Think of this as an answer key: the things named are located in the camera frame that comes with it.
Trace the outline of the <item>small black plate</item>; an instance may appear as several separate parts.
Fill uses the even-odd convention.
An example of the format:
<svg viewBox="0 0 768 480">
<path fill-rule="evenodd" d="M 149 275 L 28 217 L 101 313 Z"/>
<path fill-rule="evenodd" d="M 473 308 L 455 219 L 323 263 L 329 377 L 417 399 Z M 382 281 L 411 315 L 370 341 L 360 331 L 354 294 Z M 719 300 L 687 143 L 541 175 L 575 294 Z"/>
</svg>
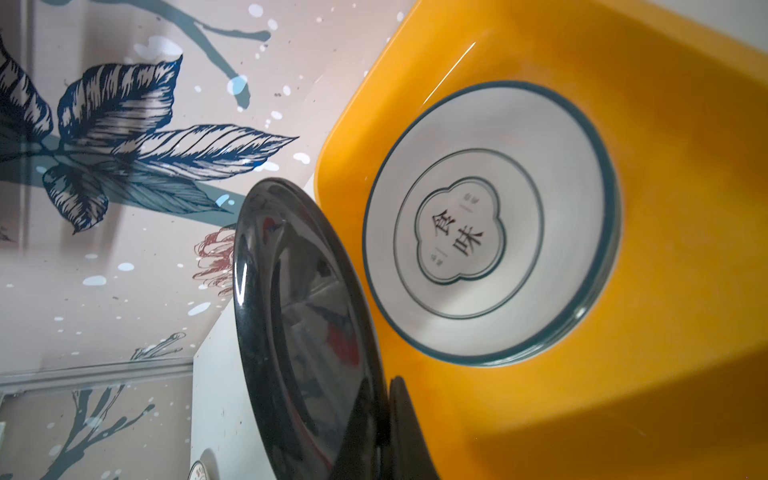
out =
<svg viewBox="0 0 768 480">
<path fill-rule="evenodd" d="M 234 311 L 253 415 L 279 479 L 378 479 L 386 387 L 370 310 L 319 206 L 281 178 L 246 196 Z"/>
</svg>

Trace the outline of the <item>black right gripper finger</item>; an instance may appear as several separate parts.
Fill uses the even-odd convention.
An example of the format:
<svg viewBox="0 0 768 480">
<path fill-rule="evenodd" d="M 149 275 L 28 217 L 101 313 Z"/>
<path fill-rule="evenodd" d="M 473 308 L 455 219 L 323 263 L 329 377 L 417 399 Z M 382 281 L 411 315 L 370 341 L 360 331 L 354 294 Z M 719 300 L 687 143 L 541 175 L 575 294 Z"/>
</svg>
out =
<svg viewBox="0 0 768 480">
<path fill-rule="evenodd" d="M 405 380 L 395 377 L 389 393 L 391 478 L 439 480 Z"/>
</svg>

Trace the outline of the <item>white plate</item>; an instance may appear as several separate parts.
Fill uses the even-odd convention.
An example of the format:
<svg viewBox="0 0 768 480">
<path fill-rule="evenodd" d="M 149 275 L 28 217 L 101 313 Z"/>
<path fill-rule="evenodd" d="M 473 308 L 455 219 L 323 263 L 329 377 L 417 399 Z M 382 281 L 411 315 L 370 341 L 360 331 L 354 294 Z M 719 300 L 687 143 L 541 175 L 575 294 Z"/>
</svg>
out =
<svg viewBox="0 0 768 480">
<path fill-rule="evenodd" d="M 622 229 L 617 172 L 589 118 L 544 86 L 492 81 L 438 101 L 393 145 L 365 209 L 364 272 L 416 350 L 501 367 L 584 320 Z"/>
</svg>

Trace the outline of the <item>orange sunburst plate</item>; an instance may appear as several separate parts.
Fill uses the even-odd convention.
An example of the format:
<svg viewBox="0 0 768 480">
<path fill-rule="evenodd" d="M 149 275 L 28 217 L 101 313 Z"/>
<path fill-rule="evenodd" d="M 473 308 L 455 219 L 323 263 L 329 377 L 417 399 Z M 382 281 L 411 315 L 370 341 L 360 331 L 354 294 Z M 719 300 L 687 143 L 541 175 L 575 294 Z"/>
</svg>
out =
<svg viewBox="0 0 768 480">
<path fill-rule="evenodd" d="M 195 461 L 188 472 L 187 480 L 209 480 L 210 476 L 201 461 Z"/>
</svg>

